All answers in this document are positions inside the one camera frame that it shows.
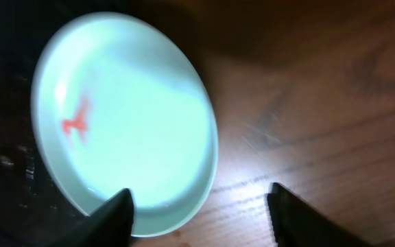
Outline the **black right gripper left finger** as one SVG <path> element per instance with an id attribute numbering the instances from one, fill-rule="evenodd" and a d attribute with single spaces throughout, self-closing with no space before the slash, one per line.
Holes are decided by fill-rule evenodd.
<path id="1" fill-rule="evenodd" d="M 122 189 L 79 226 L 51 247 L 129 247 L 132 245 L 134 203 L 129 189 Z"/>

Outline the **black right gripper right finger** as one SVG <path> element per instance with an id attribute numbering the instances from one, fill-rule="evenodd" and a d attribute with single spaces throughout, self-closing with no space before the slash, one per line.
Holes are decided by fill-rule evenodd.
<path id="1" fill-rule="evenodd" d="M 266 199 L 278 247 L 370 247 L 280 183 L 272 183 Z"/>

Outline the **light green plate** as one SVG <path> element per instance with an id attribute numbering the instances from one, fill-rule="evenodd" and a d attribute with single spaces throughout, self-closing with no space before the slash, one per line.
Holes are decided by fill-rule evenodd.
<path id="1" fill-rule="evenodd" d="M 218 156 L 211 101 L 183 52 L 142 20 L 95 12 L 63 25 L 36 65 L 30 112 L 47 171 L 84 215 L 129 189 L 132 235 L 156 237 L 208 198 Z"/>

